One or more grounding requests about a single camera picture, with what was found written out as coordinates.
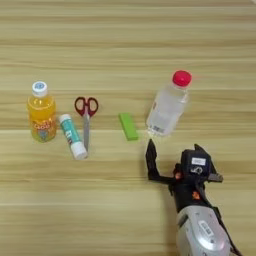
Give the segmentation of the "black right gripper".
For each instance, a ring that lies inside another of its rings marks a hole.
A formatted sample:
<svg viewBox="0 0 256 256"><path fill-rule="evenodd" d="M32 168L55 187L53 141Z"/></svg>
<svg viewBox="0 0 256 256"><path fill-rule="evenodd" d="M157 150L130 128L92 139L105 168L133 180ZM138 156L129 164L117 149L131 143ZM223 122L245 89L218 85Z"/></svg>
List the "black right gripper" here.
<svg viewBox="0 0 256 256"><path fill-rule="evenodd" d="M195 150L208 153L203 147L194 144ZM149 140L146 150L146 164L148 168L148 179L151 181L166 184L170 194L174 197L176 210L180 212L188 206L203 206L214 209L205 193L205 182L223 181L213 164L209 167L206 176L189 174L181 164L176 164L172 177L161 176L156 166L156 147L152 139Z"/></svg>

